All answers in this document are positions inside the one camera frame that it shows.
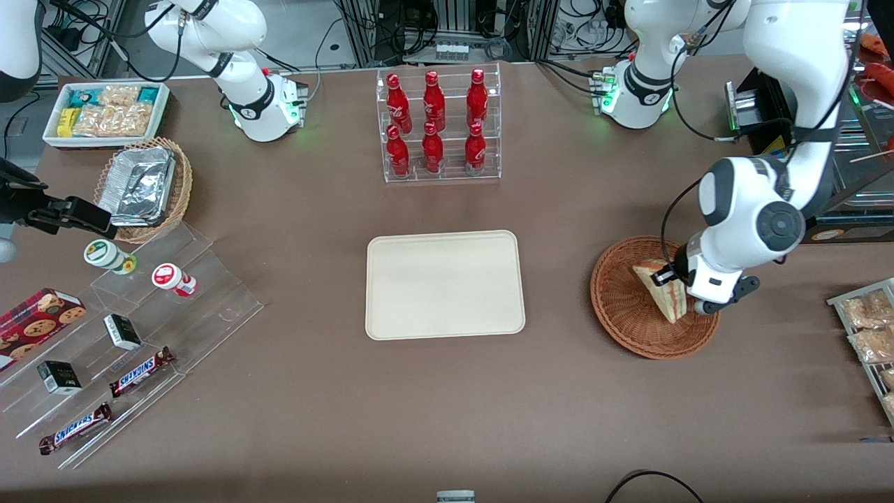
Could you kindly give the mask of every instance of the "snickers bar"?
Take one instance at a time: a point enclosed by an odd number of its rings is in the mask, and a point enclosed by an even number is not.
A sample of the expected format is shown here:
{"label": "snickers bar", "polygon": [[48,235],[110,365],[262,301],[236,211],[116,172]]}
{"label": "snickers bar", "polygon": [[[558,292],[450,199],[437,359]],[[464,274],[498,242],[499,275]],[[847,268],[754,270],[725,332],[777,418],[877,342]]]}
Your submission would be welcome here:
{"label": "snickers bar", "polygon": [[173,355],[167,346],[163,347],[161,351],[153,354],[152,358],[149,358],[136,369],[124,374],[124,377],[110,384],[109,388],[112,389],[112,397],[117,398],[121,396],[127,389],[138,385],[171,360],[173,360]]}
{"label": "snickers bar", "polygon": [[78,421],[69,424],[64,430],[57,431],[55,435],[47,435],[40,439],[40,454],[46,456],[65,442],[84,434],[87,430],[103,422],[112,420],[112,408],[108,403],[103,403],[92,413],[85,415]]}

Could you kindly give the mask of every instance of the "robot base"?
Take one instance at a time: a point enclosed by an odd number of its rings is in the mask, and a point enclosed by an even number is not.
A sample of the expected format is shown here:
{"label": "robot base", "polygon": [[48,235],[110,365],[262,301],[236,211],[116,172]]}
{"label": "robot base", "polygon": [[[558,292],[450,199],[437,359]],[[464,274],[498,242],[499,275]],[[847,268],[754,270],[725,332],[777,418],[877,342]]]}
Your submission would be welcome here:
{"label": "robot base", "polygon": [[671,93],[661,102],[657,93],[652,105],[643,105],[639,98],[628,89],[624,80],[624,72],[630,61],[622,61],[615,66],[606,66],[597,79],[590,79],[590,89],[601,91],[602,96],[593,96],[593,109],[597,115],[607,115],[618,124],[630,129],[645,129],[658,122],[671,104]]}
{"label": "robot base", "polygon": [[274,97],[257,119],[239,117],[230,107],[236,125],[254,141],[273,141],[294,128],[304,126],[308,109],[308,88],[299,88],[295,81],[280,75],[268,75],[274,85]]}

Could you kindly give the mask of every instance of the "aluminum foil container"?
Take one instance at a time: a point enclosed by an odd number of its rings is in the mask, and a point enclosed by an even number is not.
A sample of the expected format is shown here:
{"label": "aluminum foil container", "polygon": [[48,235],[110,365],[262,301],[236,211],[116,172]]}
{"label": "aluminum foil container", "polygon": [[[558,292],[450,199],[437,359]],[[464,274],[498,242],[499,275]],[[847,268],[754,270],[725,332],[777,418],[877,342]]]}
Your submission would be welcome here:
{"label": "aluminum foil container", "polygon": [[165,147],[115,154],[99,197],[99,207],[112,214],[112,225],[161,224],[176,165],[176,155]]}

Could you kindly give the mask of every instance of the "snack box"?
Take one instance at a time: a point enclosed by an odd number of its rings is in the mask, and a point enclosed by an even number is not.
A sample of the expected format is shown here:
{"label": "snack box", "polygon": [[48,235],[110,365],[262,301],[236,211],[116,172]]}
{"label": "snack box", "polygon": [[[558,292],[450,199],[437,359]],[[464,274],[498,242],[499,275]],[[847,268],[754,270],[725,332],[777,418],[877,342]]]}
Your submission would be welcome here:
{"label": "snack box", "polygon": [[[140,86],[142,88],[158,88],[156,101],[152,106],[152,115],[149,117],[149,126],[146,128],[146,134],[142,136],[119,136],[112,138],[81,138],[81,137],[64,137],[59,136],[57,126],[59,119],[62,118],[63,110],[69,107],[72,94],[84,90],[94,90],[107,85],[116,86]],[[74,84],[65,84],[59,90],[59,97],[56,98],[53,105],[53,112],[46,121],[44,128],[44,142],[47,145],[56,147],[57,149],[110,149],[122,147],[137,143],[138,141],[149,141],[156,137],[159,126],[164,116],[164,107],[167,105],[168,96],[171,94],[167,86],[160,82],[146,81],[92,81],[78,82]]]}
{"label": "snack box", "polygon": [[0,371],[87,312],[77,297],[43,288],[0,316]]}

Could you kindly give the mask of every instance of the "white container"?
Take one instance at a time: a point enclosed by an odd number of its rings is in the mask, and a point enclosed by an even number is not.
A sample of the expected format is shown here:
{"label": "white container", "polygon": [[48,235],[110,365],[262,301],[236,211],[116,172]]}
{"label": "white container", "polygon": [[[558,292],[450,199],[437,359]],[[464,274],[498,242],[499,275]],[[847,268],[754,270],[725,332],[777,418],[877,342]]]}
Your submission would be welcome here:
{"label": "white container", "polygon": [[196,293],[196,278],[187,276],[183,269],[170,263],[156,268],[152,273],[152,284],[162,290],[172,290],[180,297]]}
{"label": "white container", "polygon": [[[119,136],[110,138],[64,138],[56,135],[56,126],[59,125],[59,117],[62,115],[63,109],[68,107],[72,98],[72,93],[83,90],[94,90],[108,85],[115,86],[140,86],[143,88],[158,88],[156,102],[152,106],[152,115],[149,117],[149,125],[146,127],[146,134],[142,136]],[[167,104],[170,90],[167,86],[160,82],[146,81],[93,81],[78,82],[75,84],[65,84],[59,90],[59,97],[56,98],[53,105],[53,113],[46,121],[44,128],[44,142],[58,149],[102,149],[104,147],[122,147],[130,145],[138,141],[151,140],[156,137],[158,126],[162,123],[164,115],[164,106]]]}
{"label": "white container", "polygon": [[394,235],[369,243],[371,338],[515,334],[524,327],[519,243],[513,233]]}
{"label": "white container", "polygon": [[126,251],[121,251],[107,239],[97,239],[84,249],[84,261],[91,266],[108,269],[119,276],[133,272],[137,268],[137,258]]}

